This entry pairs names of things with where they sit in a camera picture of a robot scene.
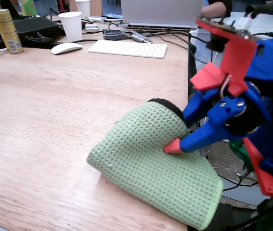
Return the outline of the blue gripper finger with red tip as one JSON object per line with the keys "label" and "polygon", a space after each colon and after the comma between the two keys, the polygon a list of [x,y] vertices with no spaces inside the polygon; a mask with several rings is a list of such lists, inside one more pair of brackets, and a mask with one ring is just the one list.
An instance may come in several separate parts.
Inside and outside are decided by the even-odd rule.
{"label": "blue gripper finger with red tip", "polygon": [[164,147],[165,152],[170,154],[190,153],[224,139],[235,139],[236,135],[228,130],[225,123],[242,114],[245,108],[246,103],[242,97],[224,97],[207,112],[209,118],[207,123],[182,139],[176,138]]}

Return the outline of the blue gripper black motor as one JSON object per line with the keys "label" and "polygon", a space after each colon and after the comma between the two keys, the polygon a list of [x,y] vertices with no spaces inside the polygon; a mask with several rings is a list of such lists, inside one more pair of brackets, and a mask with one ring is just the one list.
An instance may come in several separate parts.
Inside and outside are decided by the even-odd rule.
{"label": "blue gripper black motor", "polygon": [[[261,44],[245,77],[248,90],[244,99],[244,111],[226,121],[225,126],[236,136],[265,133],[273,136],[273,46]],[[183,110],[186,126],[208,117],[215,127],[221,126],[219,88],[196,90]]]}

